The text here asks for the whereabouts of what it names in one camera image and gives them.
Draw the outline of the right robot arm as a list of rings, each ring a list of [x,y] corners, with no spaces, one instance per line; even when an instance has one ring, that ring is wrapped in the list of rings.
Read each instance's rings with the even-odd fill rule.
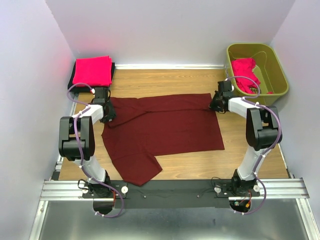
[[[263,161],[282,140],[278,110],[274,106],[237,97],[229,79],[218,82],[218,90],[215,91],[209,108],[217,113],[235,113],[246,119],[245,138],[248,148],[230,180],[230,191],[241,196],[254,188]]]

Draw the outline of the maroon t shirt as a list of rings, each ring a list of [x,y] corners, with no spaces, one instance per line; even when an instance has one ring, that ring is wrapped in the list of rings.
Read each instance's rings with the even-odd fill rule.
[[[224,150],[211,95],[112,97],[116,117],[101,134],[121,178],[142,186],[163,169],[157,156]]]

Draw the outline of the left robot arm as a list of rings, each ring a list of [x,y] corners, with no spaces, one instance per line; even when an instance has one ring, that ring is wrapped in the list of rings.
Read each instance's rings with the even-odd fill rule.
[[[59,121],[58,151],[62,157],[76,164],[87,177],[81,189],[100,198],[110,195],[115,197],[116,191],[111,186],[108,172],[101,167],[95,157],[96,122],[108,123],[116,117],[111,103],[111,91],[108,87],[90,87],[93,99],[83,103],[84,109],[72,116],[64,116]]]

